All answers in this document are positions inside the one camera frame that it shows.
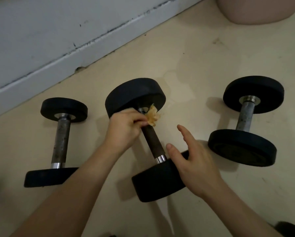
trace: person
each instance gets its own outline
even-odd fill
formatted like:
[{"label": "person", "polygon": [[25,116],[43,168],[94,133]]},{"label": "person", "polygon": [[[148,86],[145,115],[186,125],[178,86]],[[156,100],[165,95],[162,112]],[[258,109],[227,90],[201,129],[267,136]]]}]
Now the person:
[{"label": "person", "polygon": [[[81,236],[110,170],[146,125],[146,116],[134,109],[115,113],[102,145],[11,237]],[[189,159],[167,144],[170,158],[186,187],[212,208],[230,233],[236,237],[281,236],[228,187],[211,155],[193,135],[181,125],[177,128],[188,145]]]}]

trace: floor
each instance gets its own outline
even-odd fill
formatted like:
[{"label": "floor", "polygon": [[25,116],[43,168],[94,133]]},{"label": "floor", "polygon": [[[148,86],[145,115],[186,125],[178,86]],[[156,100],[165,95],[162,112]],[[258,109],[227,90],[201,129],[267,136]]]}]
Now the floor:
[{"label": "floor", "polygon": [[[260,168],[214,159],[230,187],[266,221],[295,224],[295,14],[269,25],[240,26],[225,19],[214,0],[204,0],[0,116],[0,236],[8,236],[56,188],[23,187],[27,171],[51,162],[56,122],[40,115],[43,100],[68,97],[88,106],[86,122],[73,124],[70,132],[66,166],[78,167],[104,138],[104,101],[117,85],[138,77],[157,80],[167,101],[156,132],[163,144],[183,151],[177,124],[204,141],[216,129],[235,128],[238,113],[221,97],[232,80],[247,75],[272,77],[285,88],[282,106],[255,115],[251,127],[276,145],[276,163]],[[230,236],[186,188],[141,203],[131,176],[152,162],[141,136],[108,176],[84,237]]]}]

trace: dumbbell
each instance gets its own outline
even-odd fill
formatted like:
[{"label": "dumbbell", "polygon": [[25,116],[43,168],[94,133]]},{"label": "dumbbell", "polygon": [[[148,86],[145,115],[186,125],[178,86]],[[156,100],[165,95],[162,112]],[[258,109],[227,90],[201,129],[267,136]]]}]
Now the dumbbell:
[{"label": "dumbbell", "polygon": [[[154,104],[160,110],[165,101],[165,94],[155,80],[138,78],[116,87],[106,98],[105,106],[110,118],[114,113],[127,108],[134,108],[145,114]],[[171,195],[185,185],[173,161],[167,159],[154,128],[148,125],[142,127],[142,132],[156,165],[133,176],[132,183],[140,201],[150,202]],[[189,152],[182,152],[182,155],[188,159]]]},{"label": "dumbbell", "polygon": [[249,132],[253,114],[278,108],[284,100],[284,87],[265,76],[246,76],[225,89],[224,103],[240,115],[235,130],[216,130],[208,146],[216,154],[237,163],[266,167],[275,163],[277,149],[263,137]]},{"label": "dumbbell", "polygon": [[51,168],[27,172],[24,187],[63,184],[78,169],[65,168],[68,137],[71,123],[86,120],[87,112],[87,106],[77,100],[55,97],[43,101],[41,115],[57,121]]}]

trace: white baseboard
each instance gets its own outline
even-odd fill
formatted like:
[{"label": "white baseboard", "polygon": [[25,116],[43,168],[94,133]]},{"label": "white baseboard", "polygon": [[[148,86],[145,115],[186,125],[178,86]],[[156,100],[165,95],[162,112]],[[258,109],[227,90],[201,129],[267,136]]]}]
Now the white baseboard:
[{"label": "white baseboard", "polygon": [[0,89],[0,115],[201,0],[169,0]]}]

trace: pink container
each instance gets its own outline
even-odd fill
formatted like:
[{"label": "pink container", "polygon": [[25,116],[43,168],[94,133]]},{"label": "pink container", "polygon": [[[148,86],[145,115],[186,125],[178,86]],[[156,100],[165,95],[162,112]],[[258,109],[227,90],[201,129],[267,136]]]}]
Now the pink container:
[{"label": "pink container", "polygon": [[221,12],[236,24],[266,24],[295,13],[295,0],[217,0]]}]

